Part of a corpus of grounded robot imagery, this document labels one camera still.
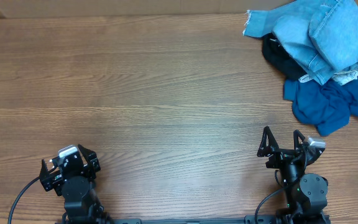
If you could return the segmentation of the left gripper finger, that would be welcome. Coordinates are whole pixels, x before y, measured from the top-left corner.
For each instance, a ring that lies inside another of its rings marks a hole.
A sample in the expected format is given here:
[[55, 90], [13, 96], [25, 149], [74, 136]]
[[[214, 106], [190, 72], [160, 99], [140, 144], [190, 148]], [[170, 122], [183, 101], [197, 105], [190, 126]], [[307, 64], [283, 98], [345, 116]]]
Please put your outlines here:
[[49, 174], [49, 170], [47, 168], [47, 164], [45, 162], [44, 159], [41, 160], [41, 169], [40, 169], [40, 174], [39, 174], [39, 179], [40, 180], [45, 180], [48, 179], [50, 176]]
[[94, 151], [85, 148], [81, 144], [78, 145], [78, 149], [82, 153], [86, 163], [91, 167], [96, 167], [96, 165], [97, 165], [97, 154]]

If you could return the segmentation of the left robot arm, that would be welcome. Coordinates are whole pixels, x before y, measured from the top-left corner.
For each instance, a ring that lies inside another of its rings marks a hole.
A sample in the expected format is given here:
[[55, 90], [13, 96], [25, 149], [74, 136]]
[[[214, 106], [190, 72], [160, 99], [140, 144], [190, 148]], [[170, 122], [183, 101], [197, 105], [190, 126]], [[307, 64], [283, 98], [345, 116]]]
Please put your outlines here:
[[101, 170], [94, 151], [81, 144], [69, 145], [60, 149], [51, 162], [53, 168], [49, 170], [42, 160], [39, 180], [45, 191], [54, 190], [64, 198], [62, 223], [113, 222], [94, 190], [96, 173]]

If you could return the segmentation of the light blue denim jeans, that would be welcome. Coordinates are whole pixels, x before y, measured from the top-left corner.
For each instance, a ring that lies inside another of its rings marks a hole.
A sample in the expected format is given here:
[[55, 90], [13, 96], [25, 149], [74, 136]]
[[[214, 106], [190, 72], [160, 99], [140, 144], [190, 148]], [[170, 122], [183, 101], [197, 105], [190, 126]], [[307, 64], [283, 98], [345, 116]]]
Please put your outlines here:
[[244, 36], [272, 33], [307, 73], [335, 72], [358, 62], [358, 5], [352, 0], [297, 0], [269, 10], [248, 10]]

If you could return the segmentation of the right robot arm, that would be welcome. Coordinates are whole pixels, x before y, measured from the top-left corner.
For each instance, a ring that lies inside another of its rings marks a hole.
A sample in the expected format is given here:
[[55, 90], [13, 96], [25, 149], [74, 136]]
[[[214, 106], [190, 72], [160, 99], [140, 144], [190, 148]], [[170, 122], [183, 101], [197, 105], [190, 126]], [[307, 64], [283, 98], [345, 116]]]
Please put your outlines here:
[[[280, 188], [258, 204], [251, 218], [254, 223], [331, 222], [323, 212], [328, 204], [328, 180], [306, 171], [322, 155], [326, 143], [321, 138], [306, 137], [299, 130], [293, 132], [293, 141], [293, 149], [280, 148], [270, 128], [264, 127], [257, 156], [268, 158], [265, 166], [275, 170]], [[259, 214], [262, 205], [280, 193], [285, 194], [287, 206], [263, 218]]]

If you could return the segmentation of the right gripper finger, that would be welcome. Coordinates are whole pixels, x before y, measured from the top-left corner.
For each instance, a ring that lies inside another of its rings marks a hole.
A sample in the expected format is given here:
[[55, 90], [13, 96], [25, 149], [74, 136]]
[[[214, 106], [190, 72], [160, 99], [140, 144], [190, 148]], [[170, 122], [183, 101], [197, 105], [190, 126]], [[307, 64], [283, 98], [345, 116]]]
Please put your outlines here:
[[279, 149], [273, 133], [268, 126], [264, 127], [262, 133], [262, 140], [257, 151], [257, 157], [271, 156], [277, 149]]
[[293, 141], [294, 141], [294, 150], [301, 149], [301, 145], [305, 140], [305, 136], [298, 130], [294, 130], [293, 132]]

